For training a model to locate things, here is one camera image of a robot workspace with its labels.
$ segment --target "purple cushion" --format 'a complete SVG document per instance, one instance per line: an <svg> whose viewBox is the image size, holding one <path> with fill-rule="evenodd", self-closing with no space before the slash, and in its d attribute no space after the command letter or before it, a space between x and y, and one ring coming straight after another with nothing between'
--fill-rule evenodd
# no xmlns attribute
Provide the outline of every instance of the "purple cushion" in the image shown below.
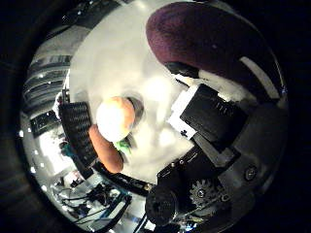
<svg viewBox="0 0 311 233"><path fill-rule="evenodd" d="M147 38L159 62L182 62L242 84L260 101L269 99L255 75L239 59L247 56L281 91L280 76L256 29L225 11L201 3L178 2L155 11Z"/></svg>

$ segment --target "black plastic part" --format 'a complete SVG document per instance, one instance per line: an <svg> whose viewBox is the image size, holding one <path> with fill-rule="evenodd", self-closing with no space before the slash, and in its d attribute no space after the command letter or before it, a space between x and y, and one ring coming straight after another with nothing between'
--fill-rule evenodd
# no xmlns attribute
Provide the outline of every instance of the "black plastic part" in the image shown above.
<svg viewBox="0 0 311 233"><path fill-rule="evenodd" d="M84 166L89 167L97 154L88 136L91 126L87 103L59 105L59 115L66 137Z"/></svg>
<svg viewBox="0 0 311 233"><path fill-rule="evenodd" d="M142 229L146 226L148 220L147 220L147 215L144 213L140 221L138 222L137 226L135 227L133 233L141 233Z"/></svg>
<svg viewBox="0 0 311 233"><path fill-rule="evenodd" d="M165 187L155 186L148 195L145 211L153 224L167 225L178 213L176 195Z"/></svg>
<svg viewBox="0 0 311 233"><path fill-rule="evenodd" d="M219 175L232 203L227 224L237 221L253 208L256 201L254 190L274 175L287 140L287 131L288 116L275 105L261 105L249 117L232 144L240 156ZM251 168L252 176L246 179Z"/></svg>
<svg viewBox="0 0 311 233"><path fill-rule="evenodd" d="M148 191L144 189L144 186L147 183L144 183L142 181L135 180L133 178L130 178L124 174L118 173L118 174L111 174L108 172L105 167L102 165L102 163L95 163L93 165L93 168L105 176L109 181L111 181L113 184L120 186L121 188L124 188L125 190L128 190L132 193L135 193L137 195L147 197Z"/></svg>
<svg viewBox="0 0 311 233"><path fill-rule="evenodd" d="M226 148L222 152L218 152L213 145L208 142L202 135L195 134L194 142L203 150L208 158L213 162L215 167L226 167L235 157L230 149Z"/></svg>
<svg viewBox="0 0 311 233"><path fill-rule="evenodd" d="M165 67L174 75L198 79L198 69L182 62L167 62Z"/></svg>
<svg viewBox="0 0 311 233"><path fill-rule="evenodd" d="M229 144L241 130L246 115L218 92L202 84L181 114L181 119L210 142Z"/></svg>
<svg viewBox="0 0 311 233"><path fill-rule="evenodd" d="M224 230L224 225L230 222L230 211L217 212L212 218L199 224L191 233L219 233Z"/></svg>

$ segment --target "orange object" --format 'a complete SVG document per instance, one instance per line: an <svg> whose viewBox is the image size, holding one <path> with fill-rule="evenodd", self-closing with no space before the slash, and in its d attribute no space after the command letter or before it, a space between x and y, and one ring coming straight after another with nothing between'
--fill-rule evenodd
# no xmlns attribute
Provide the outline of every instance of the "orange object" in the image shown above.
<svg viewBox="0 0 311 233"><path fill-rule="evenodd" d="M123 160L114 144L100 134L96 124L90 127L88 134L101 163L109 172L119 173L123 169Z"/></svg>

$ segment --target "metal gear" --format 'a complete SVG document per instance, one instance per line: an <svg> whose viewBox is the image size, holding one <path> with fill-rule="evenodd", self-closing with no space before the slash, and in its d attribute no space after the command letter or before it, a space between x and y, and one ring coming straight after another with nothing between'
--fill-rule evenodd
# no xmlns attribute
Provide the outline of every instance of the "metal gear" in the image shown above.
<svg viewBox="0 0 311 233"><path fill-rule="evenodd" d="M190 199L196 207L203 207L213 202L218 196L218 189L207 180L197 181L190 190Z"/></svg>

